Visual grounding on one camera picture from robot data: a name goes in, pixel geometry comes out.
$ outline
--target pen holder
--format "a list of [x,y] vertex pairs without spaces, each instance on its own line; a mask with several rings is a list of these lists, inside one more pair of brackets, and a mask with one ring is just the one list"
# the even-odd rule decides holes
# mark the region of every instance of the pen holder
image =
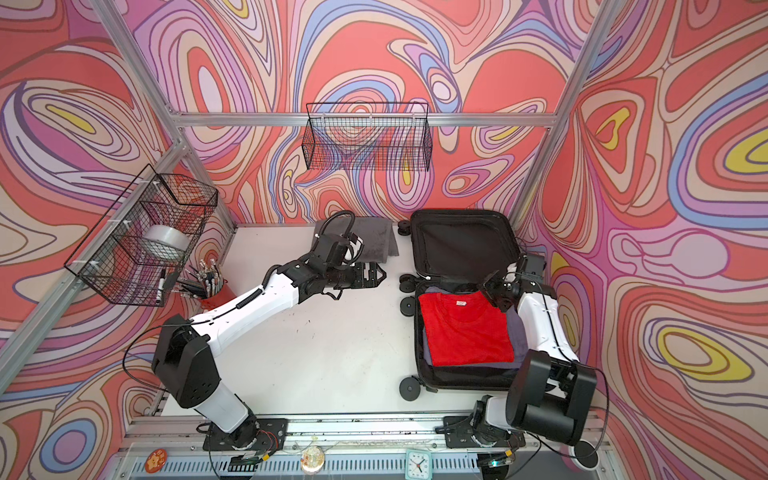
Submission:
[[205,310],[213,310],[236,298],[237,295],[234,294],[230,286],[227,285],[227,281],[224,280],[224,286],[221,287],[221,291],[211,298],[200,299],[200,305],[202,305]]

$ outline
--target psychedelic wallpaper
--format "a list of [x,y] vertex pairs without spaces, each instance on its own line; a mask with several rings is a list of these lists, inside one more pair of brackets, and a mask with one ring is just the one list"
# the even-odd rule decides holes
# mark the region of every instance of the psychedelic wallpaper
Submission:
[[[432,112],[552,112],[597,2],[128,2],[124,19],[172,108],[302,112],[313,101],[425,101]],[[543,135],[441,127],[428,173],[306,171],[298,127],[194,127],[236,223],[334,210],[511,212]]]
[[768,478],[767,118],[768,2],[630,0],[515,225],[632,478]]
[[[170,143],[87,0],[0,1],[0,45],[1,348]],[[196,256],[217,256],[224,232],[213,217]],[[0,396],[0,478],[96,478],[154,396],[121,371],[122,349],[196,308],[113,306],[82,292]],[[149,381],[155,341],[139,342],[129,360]]]
[[420,208],[511,213],[542,127],[458,127],[454,152],[439,146],[425,171],[307,170],[297,127],[189,127],[236,223],[307,223],[349,208],[409,218]]

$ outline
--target wire basket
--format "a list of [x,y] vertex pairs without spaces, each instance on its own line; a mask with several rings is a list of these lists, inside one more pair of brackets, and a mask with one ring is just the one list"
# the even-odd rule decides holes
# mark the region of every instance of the wire basket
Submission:
[[319,102],[306,111],[307,170],[429,170],[429,104]]
[[[109,220],[117,225],[93,255],[71,261],[98,223],[65,267],[109,303],[163,306],[218,199],[216,188],[186,175],[155,173],[123,218]],[[150,237],[153,226],[175,229],[189,240],[188,245]],[[78,264],[81,268],[75,271]]]

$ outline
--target round sticker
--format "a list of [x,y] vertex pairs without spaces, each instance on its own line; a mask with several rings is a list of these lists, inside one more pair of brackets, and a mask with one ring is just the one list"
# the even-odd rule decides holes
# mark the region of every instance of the round sticker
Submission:
[[165,465],[166,460],[168,460],[167,452],[163,449],[157,449],[147,457],[147,461],[144,463],[144,470],[147,473],[159,472],[163,465]]

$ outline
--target open suitcase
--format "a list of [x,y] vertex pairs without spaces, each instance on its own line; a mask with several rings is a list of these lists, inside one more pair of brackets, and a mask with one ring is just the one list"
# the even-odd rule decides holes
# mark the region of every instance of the open suitcase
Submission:
[[414,297],[403,300],[402,305],[404,314],[413,314],[418,377],[403,380],[401,395],[404,399],[415,399],[419,385],[429,391],[507,390],[527,351],[525,330],[514,309],[508,312],[508,332],[511,340],[521,338],[523,341],[523,346],[518,347],[522,351],[518,353],[515,348],[518,353],[515,362],[434,366],[419,297],[430,287],[450,293],[477,292],[487,275],[495,270],[505,272],[509,264],[518,262],[520,249],[509,220],[491,210],[418,210],[411,216],[410,225],[407,221],[399,224],[400,234],[407,234],[409,230],[419,276],[403,276],[401,281],[410,282],[410,288],[406,286],[401,290],[408,292],[415,287]]

